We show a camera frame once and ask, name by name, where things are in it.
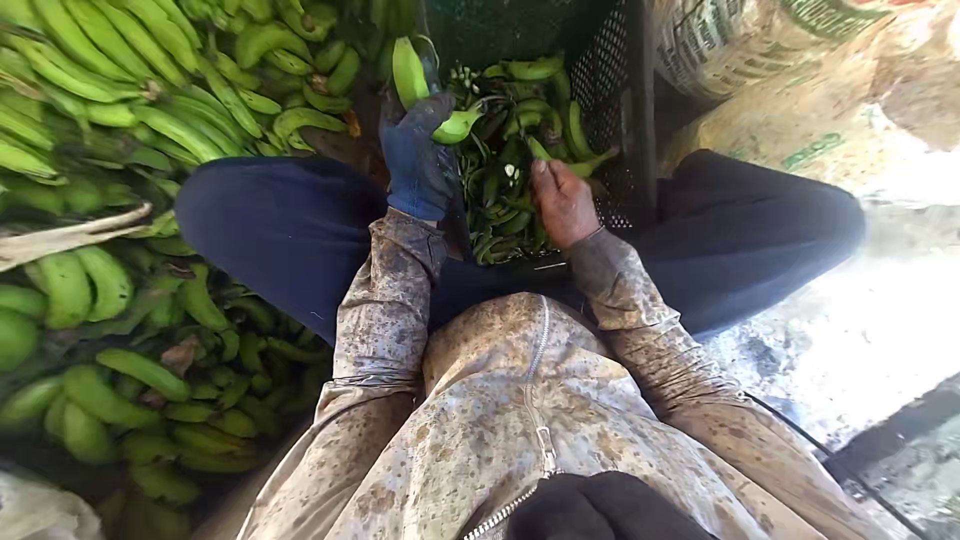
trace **navy blue pants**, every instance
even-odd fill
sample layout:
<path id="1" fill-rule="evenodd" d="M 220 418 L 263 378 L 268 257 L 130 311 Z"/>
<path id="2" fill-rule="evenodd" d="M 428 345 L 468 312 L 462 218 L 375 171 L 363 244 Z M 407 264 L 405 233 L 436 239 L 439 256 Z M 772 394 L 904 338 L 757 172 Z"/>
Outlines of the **navy blue pants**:
<path id="1" fill-rule="evenodd" d="M 700 339 L 823 274 L 864 234 L 849 193 L 708 151 L 661 180 L 658 199 L 658 224 L 623 237 Z M 340 162 L 293 158 L 206 164 L 176 207 L 198 252 L 330 343 L 337 306 L 370 252 L 367 227 L 386 209 L 383 191 Z M 432 293 L 430 329 L 519 291 L 584 303 L 563 268 L 518 276 L 449 260 Z"/>

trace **zipper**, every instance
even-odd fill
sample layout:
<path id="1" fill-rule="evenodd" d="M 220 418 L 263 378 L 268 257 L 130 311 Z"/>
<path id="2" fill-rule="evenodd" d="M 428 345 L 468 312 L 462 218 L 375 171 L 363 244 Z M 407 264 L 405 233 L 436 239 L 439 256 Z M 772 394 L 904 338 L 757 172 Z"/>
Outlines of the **zipper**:
<path id="1" fill-rule="evenodd" d="M 523 405 L 526 407 L 527 413 L 530 414 L 530 418 L 537 427 L 537 442 L 540 444 L 540 457 L 543 460 L 542 477 L 549 479 L 556 474 L 562 473 L 563 470 L 557 468 L 557 451 L 553 447 L 553 439 L 550 438 L 550 428 L 545 425 L 543 418 L 540 416 L 540 412 L 537 411 L 537 408 L 533 405 L 533 380 L 537 374 L 537 369 L 540 368 L 543 351 L 546 349 L 546 340 L 550 335 L 550 306 L 547 304 L 545 296 L 540 295 L 540 305 L 543 307 L 543 326 L 540 328 L 540 338 L 537 340 L 537 348 L 534 350 L 533 359 L 530 362 L 530 367 L 527 368 L 527 374 L 523 380 Z M 465 534 L 463 540 L 478 540 L 483 534 L 509 518 L 510 515 L 516 511 L 516 508 L 529 499 L 536 491 L 537 486 L 534 485 L 525 493 L 497 510 L 491 517 L 484 520 L 483 523 Z"/>

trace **blue work glove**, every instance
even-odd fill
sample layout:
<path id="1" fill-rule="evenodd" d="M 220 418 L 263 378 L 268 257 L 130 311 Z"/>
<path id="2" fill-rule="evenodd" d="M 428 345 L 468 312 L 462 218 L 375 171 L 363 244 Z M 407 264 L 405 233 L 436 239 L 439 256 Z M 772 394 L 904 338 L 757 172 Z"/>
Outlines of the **blue work glove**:
<path id="1" fill-rule="evenodd" d="M 457 162 L 453 151 L 434 142 L 433 132 L 450 117 L 455 101 L 441 93 L 418 101 L 398 124 L 381 122 L 380 144 L 390 169 L 387 203 L 425 221 L 440 221 L 456 193 Z M 387 99 L 385 109 L 395 107 Z"/>

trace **hand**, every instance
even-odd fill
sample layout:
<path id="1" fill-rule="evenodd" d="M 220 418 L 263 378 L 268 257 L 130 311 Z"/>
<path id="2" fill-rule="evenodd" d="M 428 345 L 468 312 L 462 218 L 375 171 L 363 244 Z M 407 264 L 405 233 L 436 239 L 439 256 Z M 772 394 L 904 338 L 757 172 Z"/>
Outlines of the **hand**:
<path id="1" fill-rule="evenodd" d="M 533 179 L 534 203 L 553 245 L 569 249 L 600 229 L 590 186 L 562 161 L 535 160 Z"/>
<path id="2" fill-rule="evenodd" d="M 452 95 L 437 94 L 418 101 L 395 126 L 388 120 L 380 127 L 383 157 L 390 169 L 387 203 L 424 221 L 444 219 L 459 182 L 455 157 L 432 138 L 453 106 Z"/>

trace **black plastic crate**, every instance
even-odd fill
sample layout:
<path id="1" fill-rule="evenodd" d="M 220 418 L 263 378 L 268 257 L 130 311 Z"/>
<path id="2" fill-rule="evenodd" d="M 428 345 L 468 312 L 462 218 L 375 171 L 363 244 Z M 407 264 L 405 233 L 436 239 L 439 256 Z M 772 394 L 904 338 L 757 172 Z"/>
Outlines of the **black plastic crate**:
<path id="1" fill-rule="evenodd" d="M 426 26 L 444 63 L 441 73 L 456 61 L 483 68 L 565 51 L 591 146 L 616 144 L 622 151 L 597 171 L 596 179 L 610 193 L 596 201 L 601 223 L 615 233 L 654 223 L 653 32 L 645 2 L 434 0 L 425 7 Z M 464 256 L 472 258 L 471 251 Z M 551 254 L 497 266 L 525 271 L 562 262 L 559 254 Z"/>

